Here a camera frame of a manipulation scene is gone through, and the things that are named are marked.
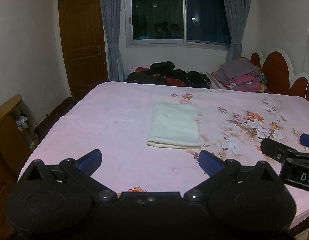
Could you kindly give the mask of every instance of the headboard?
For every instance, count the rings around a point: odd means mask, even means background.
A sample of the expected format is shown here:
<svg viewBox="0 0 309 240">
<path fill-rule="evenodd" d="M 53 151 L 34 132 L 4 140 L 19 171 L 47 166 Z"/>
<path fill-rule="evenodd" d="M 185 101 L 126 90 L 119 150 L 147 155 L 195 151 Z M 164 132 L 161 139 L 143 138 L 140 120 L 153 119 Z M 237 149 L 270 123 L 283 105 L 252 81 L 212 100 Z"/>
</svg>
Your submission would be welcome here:
<svg viewBox="0 0 309 240">
<path fill-rule="evenodd" d="M 291 61 L 282 49 L 271 51 L 265 59 L 261 52 L 256 51 L 251 55 L 250 61 L 261 67 L 268 80 L 267 89 L 271 93 L 303 98 L 306 96 L 309 101 L 309 74 L 301 72 L 294 76 Z"/>
</svg>

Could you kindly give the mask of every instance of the wooden door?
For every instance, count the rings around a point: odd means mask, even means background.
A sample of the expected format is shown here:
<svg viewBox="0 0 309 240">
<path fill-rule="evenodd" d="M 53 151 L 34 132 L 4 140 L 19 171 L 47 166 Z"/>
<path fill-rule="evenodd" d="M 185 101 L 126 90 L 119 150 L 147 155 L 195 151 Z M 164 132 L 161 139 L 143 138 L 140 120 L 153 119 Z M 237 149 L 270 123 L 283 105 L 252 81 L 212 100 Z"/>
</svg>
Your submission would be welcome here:
<svg viewBox="0 0 309 240">
<path fill-rule="evenodd" d="M 59 2 L 62 51 L 72 97 L 108 81 L 100 0 Z"/>
</svg>

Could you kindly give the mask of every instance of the pink floral bedsheet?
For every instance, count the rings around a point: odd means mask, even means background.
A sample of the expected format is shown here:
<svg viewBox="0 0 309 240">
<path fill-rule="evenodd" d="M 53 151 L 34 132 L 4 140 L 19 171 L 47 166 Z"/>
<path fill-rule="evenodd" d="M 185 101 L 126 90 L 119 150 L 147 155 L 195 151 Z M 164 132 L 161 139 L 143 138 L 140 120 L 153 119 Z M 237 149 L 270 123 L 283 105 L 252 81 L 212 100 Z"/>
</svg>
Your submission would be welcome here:
<svg viewBox="0 0 309 240">
<path fill-rule="evenodd" d="M 187 190 L 208 178 L 198 165 L 200 150 L 155 148 L 147 145 L 152 106 L 156 100 L 194 104 L 199 109 L 202 149 L 242 165 L 266 160 L 263 138 L 272 138 L 301 152 L 309 134 L 309 102 L 300 97 L 108 82 L 94 88 L 62 117 L 30 156 L 56 164 L 78 159 L 93 149 L 103 155 L 94 179 L 115 190 L 155 192 Z M 309 216 L 309 192 L 287 186 L 297 203 L 292 226 Z"/>
</svg>

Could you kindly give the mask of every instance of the folded white towel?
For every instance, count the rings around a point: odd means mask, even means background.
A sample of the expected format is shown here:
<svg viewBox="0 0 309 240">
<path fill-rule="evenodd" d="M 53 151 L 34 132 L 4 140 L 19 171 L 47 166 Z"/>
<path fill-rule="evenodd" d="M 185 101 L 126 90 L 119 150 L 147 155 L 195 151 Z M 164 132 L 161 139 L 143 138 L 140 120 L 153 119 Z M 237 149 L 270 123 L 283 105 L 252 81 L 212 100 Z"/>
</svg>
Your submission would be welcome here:
<svg viewBox="0 0 309 240">
<path fill-rule="evenodd" d="M 201 149 L 198 108 L 156 101 L 147 144 L 154 147 Z"/>
</svg>

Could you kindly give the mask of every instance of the white wall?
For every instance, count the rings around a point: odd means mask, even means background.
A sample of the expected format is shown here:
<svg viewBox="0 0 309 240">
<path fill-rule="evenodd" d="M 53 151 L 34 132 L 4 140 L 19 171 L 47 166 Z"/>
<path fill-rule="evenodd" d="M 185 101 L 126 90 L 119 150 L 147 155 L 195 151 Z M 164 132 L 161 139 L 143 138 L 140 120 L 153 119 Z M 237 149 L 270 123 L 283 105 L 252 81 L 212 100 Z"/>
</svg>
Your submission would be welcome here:
<svg viewBox="0 0 309 240">
<path fill-rule="evenodd" d="M 154 62 L 172 61 L 176 68 L 196 71 L 215 71 L 225 62 L 227 51 L 187 47 L 127 48 L 125 26 L 125 0 L 121 0 L 121 25 L 119 47 L 125 72 L 132 66 L 150 66 Z M 257 13 L 256 0 L 251 0 L 242 42 L 242 55 L 250 58 L 256 48 Z"/>
<path fill-rule="evenodd" d="M 21 94 L 36 122 L 65 98 L 53 0 L 0 0 L 0 105 Z"/>
<path fill-rule="evenodd" d="M 60 36 L 60 25 L 59 25 L 59 0 L 53 0 L 53 17 L 54 17 L 54 30 L 56 39 L 56 48 L 58 52 L 58 61 L 60 65 L 61 78 L 65 87 L 65 92 L 67 97 L 71 97 L 71 91 L 68 83 L 67 72 L 65 71 L 62 46 L 61 46 L 61 36 Z"/>
<path fill-rule="evenodd" d="M 288 54 L 295 75 L 309 72 L 304 60 L 309 0 L 257 0 L 257 6 L 257 49 L 266 56 L 270 50 L 281 48 Z"/>
</svg>

